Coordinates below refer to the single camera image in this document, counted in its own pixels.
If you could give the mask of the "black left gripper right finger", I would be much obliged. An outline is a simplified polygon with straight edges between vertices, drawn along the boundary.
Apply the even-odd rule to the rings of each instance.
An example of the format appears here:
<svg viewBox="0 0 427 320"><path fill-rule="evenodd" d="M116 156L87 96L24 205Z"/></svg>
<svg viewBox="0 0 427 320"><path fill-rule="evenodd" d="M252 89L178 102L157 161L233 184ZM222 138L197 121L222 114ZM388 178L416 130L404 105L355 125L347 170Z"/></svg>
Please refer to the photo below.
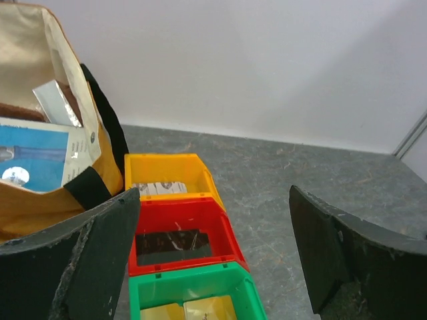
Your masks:
<svg viewBox="0 0 427 320"><path fill-rule="evenodd" d="M343 286L359 296L354 314L426 318L426 240L333 207L296 185L290 216L312 311L337 304Z"/></svg>

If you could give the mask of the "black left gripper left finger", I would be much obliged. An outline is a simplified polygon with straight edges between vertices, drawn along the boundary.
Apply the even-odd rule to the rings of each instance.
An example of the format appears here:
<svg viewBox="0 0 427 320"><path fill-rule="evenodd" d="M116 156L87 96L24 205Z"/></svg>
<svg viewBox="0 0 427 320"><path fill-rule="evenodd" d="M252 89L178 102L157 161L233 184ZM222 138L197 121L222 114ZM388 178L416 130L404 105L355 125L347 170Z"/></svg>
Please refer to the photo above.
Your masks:
<svg viewBox="0 0 427 320"><path fill-rule="evenodd" d="M139 219L136 188L1 245L2 319L113 319Z"/></svg>

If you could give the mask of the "black cards in bin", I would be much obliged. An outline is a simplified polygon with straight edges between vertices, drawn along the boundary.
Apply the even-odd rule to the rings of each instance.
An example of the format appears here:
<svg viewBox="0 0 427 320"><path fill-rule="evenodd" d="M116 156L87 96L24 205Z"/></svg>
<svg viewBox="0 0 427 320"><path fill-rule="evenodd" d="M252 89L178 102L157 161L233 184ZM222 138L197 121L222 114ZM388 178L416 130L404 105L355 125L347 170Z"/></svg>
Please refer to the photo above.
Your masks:
<svg viewBox="0 0 427 320"><path fill-rule="evenodd" d="M207 233L199 229L136 235L138 266L211 257Z"/></svg>

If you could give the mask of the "gold card front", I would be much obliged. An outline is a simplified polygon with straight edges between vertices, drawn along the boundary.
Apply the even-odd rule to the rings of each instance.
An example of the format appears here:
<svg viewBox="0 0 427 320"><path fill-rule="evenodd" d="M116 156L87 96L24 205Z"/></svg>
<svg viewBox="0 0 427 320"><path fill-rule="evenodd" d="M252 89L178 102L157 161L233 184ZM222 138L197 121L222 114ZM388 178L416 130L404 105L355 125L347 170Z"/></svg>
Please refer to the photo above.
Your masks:
<svg viewBox="0 0 427 320"><path fill-rule="evenodd" d="M142 309L141 320L185 320L183 307L177 303Z"/></svg>

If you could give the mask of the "gold card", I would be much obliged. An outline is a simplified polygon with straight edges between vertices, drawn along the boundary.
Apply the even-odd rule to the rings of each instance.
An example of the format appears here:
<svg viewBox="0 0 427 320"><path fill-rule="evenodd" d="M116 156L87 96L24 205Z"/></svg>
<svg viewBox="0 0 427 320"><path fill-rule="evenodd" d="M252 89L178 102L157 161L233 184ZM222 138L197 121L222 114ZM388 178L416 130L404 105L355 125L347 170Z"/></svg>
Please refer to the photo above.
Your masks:
<svg viewBox="0 0 427 320"><path fill-rule="evenodd" d="M141 320L185 320L183 307L177 303L142 309Z"/></svg>
<svg viewBox="0 0 427 320"><path fill-rule="evenodd" d="M209 297L183 304L186 319L193 320L236 320L232 298L229 295Z"/></svg>

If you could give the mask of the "white patterned card stack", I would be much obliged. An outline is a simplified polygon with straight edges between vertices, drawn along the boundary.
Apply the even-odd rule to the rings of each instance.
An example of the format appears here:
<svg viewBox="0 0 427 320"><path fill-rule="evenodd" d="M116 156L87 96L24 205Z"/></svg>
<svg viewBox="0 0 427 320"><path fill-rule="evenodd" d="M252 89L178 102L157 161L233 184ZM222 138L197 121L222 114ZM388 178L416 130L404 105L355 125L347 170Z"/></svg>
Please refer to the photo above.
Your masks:
<svg viewBox="0 0 427 320"><path fill-rule="evenodd" d="M132 187L138 188L141 196L187 193L182 182L134 183Z"/></svg>

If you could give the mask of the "gold card rear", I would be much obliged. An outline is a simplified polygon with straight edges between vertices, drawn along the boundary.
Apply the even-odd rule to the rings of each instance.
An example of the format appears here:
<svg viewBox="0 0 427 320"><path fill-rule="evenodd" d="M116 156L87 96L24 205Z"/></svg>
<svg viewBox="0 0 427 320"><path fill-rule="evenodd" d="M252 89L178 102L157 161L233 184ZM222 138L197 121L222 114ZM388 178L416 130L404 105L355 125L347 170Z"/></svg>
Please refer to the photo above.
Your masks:
<svg viewBox="0 0 427 320"><path fill-rule="evenodd" d="M229 295L209 297L183 304L186 319L193 320L236 320L232 298Z"/></svg>

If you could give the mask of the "blue white booklet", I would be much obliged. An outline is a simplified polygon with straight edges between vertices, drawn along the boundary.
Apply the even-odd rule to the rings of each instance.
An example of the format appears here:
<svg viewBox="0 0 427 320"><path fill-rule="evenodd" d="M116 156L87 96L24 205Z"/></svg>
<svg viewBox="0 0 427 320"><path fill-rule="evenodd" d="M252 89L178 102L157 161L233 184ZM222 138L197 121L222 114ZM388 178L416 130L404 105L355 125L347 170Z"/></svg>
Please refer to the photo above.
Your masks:
<svg viewBox="0 0 427 320"><path fill-rule="evenodd" d="M2 182L46 193L90 165L84 129L1 118Z"/></svg>

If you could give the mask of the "green plastic bin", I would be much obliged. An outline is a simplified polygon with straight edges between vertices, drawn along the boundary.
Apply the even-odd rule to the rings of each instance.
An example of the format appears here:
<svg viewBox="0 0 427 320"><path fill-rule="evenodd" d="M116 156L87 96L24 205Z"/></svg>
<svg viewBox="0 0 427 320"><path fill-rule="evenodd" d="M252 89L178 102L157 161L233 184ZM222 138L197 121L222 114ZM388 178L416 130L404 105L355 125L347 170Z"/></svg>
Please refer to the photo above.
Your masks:
<svg viewBox="0 0 427 320"><path fill-rule="evenodd" d="M236 262L130 277L130 318L140 319L142 309L224 295L238 319L268 318L251 274Z"/></svg>

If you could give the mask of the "red plastic bin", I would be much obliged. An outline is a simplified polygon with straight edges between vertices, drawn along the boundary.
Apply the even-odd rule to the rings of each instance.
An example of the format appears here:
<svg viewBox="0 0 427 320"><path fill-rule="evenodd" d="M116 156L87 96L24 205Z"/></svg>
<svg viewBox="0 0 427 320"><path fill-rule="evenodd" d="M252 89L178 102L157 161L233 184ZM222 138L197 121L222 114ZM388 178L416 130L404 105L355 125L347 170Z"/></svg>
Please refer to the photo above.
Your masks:
<svg viewBox="0 0 427 320"><path fill-rule="evenodd" d="M202 233L207 233L212 250L211 257L146 266L137 265L136 235L191 229L199 229ZM229 262L237 262L246 271L250 270L228 215L212 198L144 201L141 204L139 221L129 254L129 276L177 271Z"/></svg>

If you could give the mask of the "yellow plastic bin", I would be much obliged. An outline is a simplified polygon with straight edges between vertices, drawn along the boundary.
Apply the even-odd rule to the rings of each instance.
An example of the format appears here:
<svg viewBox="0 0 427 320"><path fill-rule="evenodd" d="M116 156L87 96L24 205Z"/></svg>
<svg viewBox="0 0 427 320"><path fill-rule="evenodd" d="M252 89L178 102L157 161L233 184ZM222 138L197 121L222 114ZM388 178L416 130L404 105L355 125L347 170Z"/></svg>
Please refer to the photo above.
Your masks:
<svg viewBox="0 0 427 320"><path fill-rule="evenodd" d="M134 183L182 182L187 193L141 196L141 201L163 201L211 197L224 206L214 178L195 153L125 155L125 188Z"/></svg>

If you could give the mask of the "silver foil packet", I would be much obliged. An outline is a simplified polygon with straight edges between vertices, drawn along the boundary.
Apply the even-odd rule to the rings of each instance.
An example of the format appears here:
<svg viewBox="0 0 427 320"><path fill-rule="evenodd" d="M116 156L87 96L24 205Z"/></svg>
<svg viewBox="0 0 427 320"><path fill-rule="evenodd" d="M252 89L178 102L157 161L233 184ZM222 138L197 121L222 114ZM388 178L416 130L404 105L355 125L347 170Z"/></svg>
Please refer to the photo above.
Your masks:
<svg viewBox="0 0 427 320"><path fill-rule="evenodd" d="M60 83L51 80L32 90L40 107L50 123L70 127L83 127L75 112L76 103L72 104L63 92Z"/></svg>

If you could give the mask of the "mustard canvas tote bag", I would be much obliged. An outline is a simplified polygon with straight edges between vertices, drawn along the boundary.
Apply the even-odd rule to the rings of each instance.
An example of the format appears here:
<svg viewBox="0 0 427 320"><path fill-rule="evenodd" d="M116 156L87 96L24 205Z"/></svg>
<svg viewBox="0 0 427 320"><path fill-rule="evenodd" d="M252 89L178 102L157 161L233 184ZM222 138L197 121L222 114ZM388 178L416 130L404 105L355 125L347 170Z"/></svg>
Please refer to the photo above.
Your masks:
<svg viewBox="0 0 427 320"><path fill-rule="evenodd" d="M1 240L24 237L92 209L124 188L127 153L117 115L45 7L1 4L1 103L29 109L32 90L51 80L77 99L91 165L64 186L39 193L1 181Z"/></svg>

